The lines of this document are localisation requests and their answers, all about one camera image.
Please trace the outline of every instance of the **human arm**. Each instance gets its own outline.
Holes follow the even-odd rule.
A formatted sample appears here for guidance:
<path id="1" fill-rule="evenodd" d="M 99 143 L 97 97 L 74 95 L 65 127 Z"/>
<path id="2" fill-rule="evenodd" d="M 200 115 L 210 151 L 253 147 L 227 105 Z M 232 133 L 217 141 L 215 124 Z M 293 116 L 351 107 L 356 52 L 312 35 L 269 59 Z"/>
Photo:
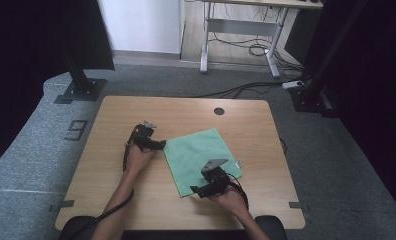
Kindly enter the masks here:
<path id="1" fill-rule="evenodd" d="M 211 196 L 209 199 L 232 213 L 244 227 L 249 239 L 270 240 L 255 222 L 253 216 L 245 206 L 244 199 L 235 188 L 229 186 L 223 195 Z"/>
<path id="2" fill-rule="evenodd" d="M 119 185 L 105 207 L 104 212 L 112 209 L 129 198 L 140 172 L 148 165 L 153 154 L 153 151 L 142 152 L 135 144 L 130 146 L 126 170 L 120 179 Z M 124 231 L 124 220 L 128 216 L 128 208 L 122 207 L 110 216 L 104 218 L 96 226 L 92 239 L 121 239 Z"/>

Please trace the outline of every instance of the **white wall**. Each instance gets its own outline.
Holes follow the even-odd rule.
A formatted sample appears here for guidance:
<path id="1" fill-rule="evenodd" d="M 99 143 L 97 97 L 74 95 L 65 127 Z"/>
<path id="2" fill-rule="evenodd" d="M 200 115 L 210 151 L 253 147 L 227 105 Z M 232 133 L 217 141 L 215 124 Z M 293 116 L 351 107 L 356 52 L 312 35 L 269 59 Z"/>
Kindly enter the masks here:
<path id="1" fill-rule="evenodd" d="M 98 0 L 112 50 L 180 53 L 183 0 Z"/>

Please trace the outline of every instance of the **desk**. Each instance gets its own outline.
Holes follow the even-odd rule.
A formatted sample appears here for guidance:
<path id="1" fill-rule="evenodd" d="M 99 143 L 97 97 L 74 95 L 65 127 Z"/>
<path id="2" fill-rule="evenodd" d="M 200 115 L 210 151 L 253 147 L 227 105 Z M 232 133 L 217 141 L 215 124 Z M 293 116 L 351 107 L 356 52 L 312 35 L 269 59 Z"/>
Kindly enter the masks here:
<path id="1" fill-rule="evenodd" d="M 216 115 L 215 108 L 223 108 Z M 294 184 L 267 102 L 257 100 L 108 96 L 92 127 L 61 208 L 56 228 L 73 216 L 99 216 L 122 175 L 124 144 L 143 120 L 157 125 L 152 139 L 165 140 L 216 128 L 233 156 L 242 161 L 239 179 L 253 216 L 275 215 L 285 228 L 305 225 Z M 221 207 L 198 195 L 180 198 L 163 151 L 159 151 L 135 185 L 127 205 L 125 229 L 240 229 Z"/>
<path id="2" fill-rule="evenodd" d="M 279 71 L 276 62 L 273 59 L 273 54 L 276 45 L 279 41 L 280 34 L 285 23 L 286 15 L 289 8 L 300 9 L 321 9 L 323 4 L 318 1 L 312 3 L 310 0 L 306 2 L 298 0 L 201 0 L 205 3 L 204 9 L 204 44 L 201 49 L 201 73 L 207 72 L 208 65 L 208 33 L 232 33 L 243 35 L 258 35 L 272 37 L 272 44 L 270 49 L 266 50 L 266 58 L 269 63 L 270 70 L 274 78 L 279 78 Z M 273 6 L 282 8 L 279 20 L 277 23 L 254 22 L 254 21 L 238 21 L 229 19 L 215 19 L 210 17 L 211 4 L 227 3 L 227 4 L 242 4 L 242 5 L 258 5 L 258 6 Z"/>

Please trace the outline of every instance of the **desk leg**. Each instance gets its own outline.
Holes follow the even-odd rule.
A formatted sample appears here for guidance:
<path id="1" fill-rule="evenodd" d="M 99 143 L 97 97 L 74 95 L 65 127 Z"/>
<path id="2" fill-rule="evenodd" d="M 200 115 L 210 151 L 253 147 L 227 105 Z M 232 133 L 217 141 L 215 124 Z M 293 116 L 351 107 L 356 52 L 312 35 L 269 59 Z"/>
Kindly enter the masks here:
<path id="1" fill-rule="evenodd" d="M 210 20 L 211 2 L 204 3 L 204 44 L 201 49 L 201 73 L 207 73 L 208 63 L 208 22 Z"/>
<path id="2" fill-rule="evenodd" d="M 276 66 L 276 62 L 273 59 L 273 54 L 276 50 L 276 45 L 279 41 L 280 34 L 282 33 L 283 25 L 285 23 L 286 15 L 288 14 L 288 8 L 282 8 L 281 17 L 278 22 L 278 26 L 276 28 L 275 35 L 273 36 L 272 45 L 269 50 L 266 50 L 266 58 L 269 62 L 270 70 L 272 71 L 272 75 L 274 78 L 280 78 L 279 71 Z"/>

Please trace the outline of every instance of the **green towel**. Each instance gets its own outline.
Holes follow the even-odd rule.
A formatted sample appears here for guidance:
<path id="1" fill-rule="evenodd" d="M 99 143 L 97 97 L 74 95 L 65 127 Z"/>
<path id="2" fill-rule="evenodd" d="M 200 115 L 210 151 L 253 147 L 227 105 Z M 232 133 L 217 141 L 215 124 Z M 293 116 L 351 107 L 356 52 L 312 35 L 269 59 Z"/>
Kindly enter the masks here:
<path id="1" fill-rule="evenodd" d="M 170 139 L 164 147 L 180 197 L 193 194 L 190 186 L 207 184 L 201 169 L 210 159 L 228 159 L 221 168 L 239 178 L 242 173 L 235 159 L 215 128 L 191 135 Z"/>

